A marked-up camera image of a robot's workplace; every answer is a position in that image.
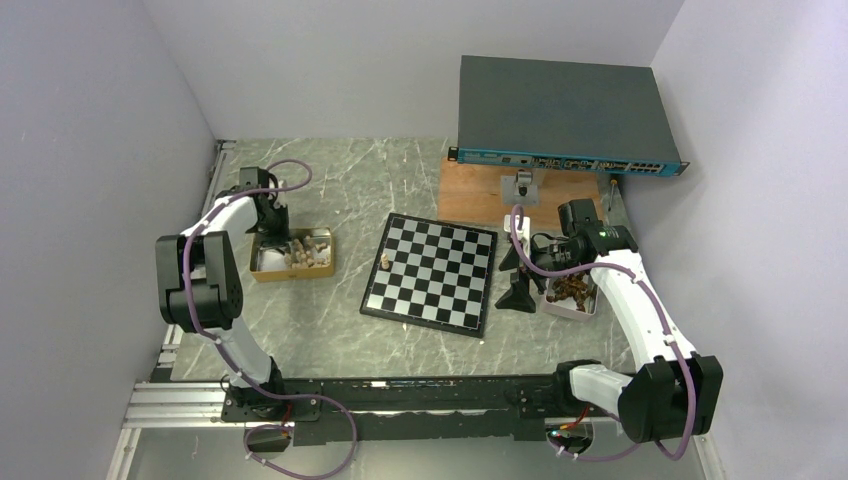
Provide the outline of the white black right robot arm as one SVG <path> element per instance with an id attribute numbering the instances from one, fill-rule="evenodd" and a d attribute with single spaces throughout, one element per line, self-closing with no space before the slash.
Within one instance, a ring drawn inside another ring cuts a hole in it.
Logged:
<path id="1" fill-rule="evenodd" d="M 722 366 L 716 357 L 700 355 L 671 319 L 626 227 L 602 222 L 590 199 L 569 201 L 558 212 L 563 234 L 544 248 L 534 244 L 522 205 L 506 216 L 512 258 L 502 266 L 511 272 L 511 285 L 496 306 L 534 312 L 531 280 L 549 285 L 588 274 L 609 302 L 637 371 L 626 375 L 592 360 L 561 363 L 550 391 L 552 404 L 564 415 L 598 407 L 619 421 L 632 442 L 654 443 L 677 459 L 692 436 L 711 427 Z"/>

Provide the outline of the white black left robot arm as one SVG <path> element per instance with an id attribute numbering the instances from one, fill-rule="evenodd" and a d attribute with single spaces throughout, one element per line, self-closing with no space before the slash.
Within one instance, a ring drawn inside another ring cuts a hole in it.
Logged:
<path id="1" fill-rule="evenodd" d="M 164 321 L 215 349 L 226 365 L 233 403 L 264 420 L 279 417 L 289 399 L 275 360 L 242 317 L 244 290 L 233 243 L 251 233 L 287 236 L 288 207 L 279 196 L 294 188 L 270 169 L 244 167 L 239 184 L 219 192 L 197 223 L 155 243 Z"/>

